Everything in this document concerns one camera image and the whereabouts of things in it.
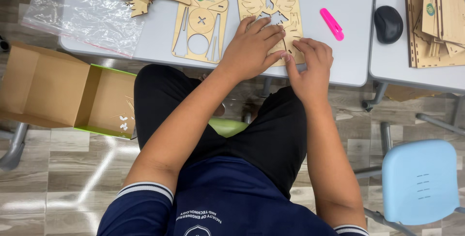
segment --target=circular hole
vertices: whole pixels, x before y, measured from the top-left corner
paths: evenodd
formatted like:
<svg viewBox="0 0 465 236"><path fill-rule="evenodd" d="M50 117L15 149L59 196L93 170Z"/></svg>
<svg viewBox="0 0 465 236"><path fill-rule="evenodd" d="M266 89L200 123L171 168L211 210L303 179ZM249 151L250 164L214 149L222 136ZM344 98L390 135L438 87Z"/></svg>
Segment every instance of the circular hole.
<svg viewBox="0 0 465 236"><path fill-rule="evenodd" d="M202 55L208 50L208 40L201 34L194 34L187 41L187 46L194 54Z"/></svg>

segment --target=pink marker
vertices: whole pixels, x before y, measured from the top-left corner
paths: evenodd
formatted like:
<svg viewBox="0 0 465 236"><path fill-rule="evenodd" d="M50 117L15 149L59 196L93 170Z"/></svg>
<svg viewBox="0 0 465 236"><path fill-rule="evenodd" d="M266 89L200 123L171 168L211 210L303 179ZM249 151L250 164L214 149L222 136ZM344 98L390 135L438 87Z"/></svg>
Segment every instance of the pink marker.
<svg viewBox="0 0 465 236"><path fill-rule="evenodd" d="M336 37L336 40L343 40L344 34L342 33L342 28L341 26L339 26L338 22L333 18L333 16L329 13L329 11L326 8L323 8L320 10L320 14L322 15L326 24L329 26L329 29L333 32L334 37Z"/></svg>

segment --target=black computer mouse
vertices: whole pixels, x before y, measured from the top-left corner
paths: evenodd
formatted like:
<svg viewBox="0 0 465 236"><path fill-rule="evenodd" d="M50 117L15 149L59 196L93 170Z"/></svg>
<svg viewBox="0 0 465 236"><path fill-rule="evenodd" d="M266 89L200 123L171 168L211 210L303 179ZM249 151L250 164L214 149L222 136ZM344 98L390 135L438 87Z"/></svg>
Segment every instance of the black computer mouse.
<svg viewBox="0 0 465 236"><path fill-rule="evenodd" d="M376 35L381 43L391 44L399 40L404 30L404 22L396 9L381 6L375 11L374 19Z"/></svg>

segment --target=plastic bag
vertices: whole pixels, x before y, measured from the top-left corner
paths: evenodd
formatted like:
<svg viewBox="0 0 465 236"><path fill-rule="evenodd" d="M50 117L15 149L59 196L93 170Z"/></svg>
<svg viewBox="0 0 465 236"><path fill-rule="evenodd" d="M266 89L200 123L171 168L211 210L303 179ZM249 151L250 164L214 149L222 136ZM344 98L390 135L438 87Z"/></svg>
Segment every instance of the plastic bag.
<svg viewBox="0 0 465 236"><path fill-rule="evenodd" d="M31 0L21 24L132 57L144 22L120 0Z"/></svg>

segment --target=desk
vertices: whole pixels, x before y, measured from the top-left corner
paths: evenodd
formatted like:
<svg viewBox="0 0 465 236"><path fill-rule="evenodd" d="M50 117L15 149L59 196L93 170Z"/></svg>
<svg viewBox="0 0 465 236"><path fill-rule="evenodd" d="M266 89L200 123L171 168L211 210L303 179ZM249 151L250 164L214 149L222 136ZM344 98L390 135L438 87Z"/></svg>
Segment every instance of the desk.
<svg viewBox="0 0 465 236"><path fill-rule="evenodd" d="M334 63L331 68L330 83L350 87L364 85L367 80L370 52L372 0L299 1L304 36L325 42L333 48ZM167 65L214 68L215 64L175 57L171 54L177 6L178 3L174 1L156 0L149 7L151 11L140 17L145 19L145 24L133 59ZM341 25L346 36L343 41L339 42L334 38L319 13L321 8L327 8ZM237 0L229 0L224 49L232 40L239 22ZM60 44L64 49L76 54L121 58L112 52L70 38L60 37ZM287 77L286 68L271 67L263 73L263 76Z"/></svg>
<svg viewBox="0 0 465 236"><path fill-rule="evenodd" d="M396 8L404 20L404 32L396 43L385 45L378 42L374 30L370 77L384 83L465 94L465 66L422 69L409 67L405 0L375 1L376 8L383 5Z"/></svg>

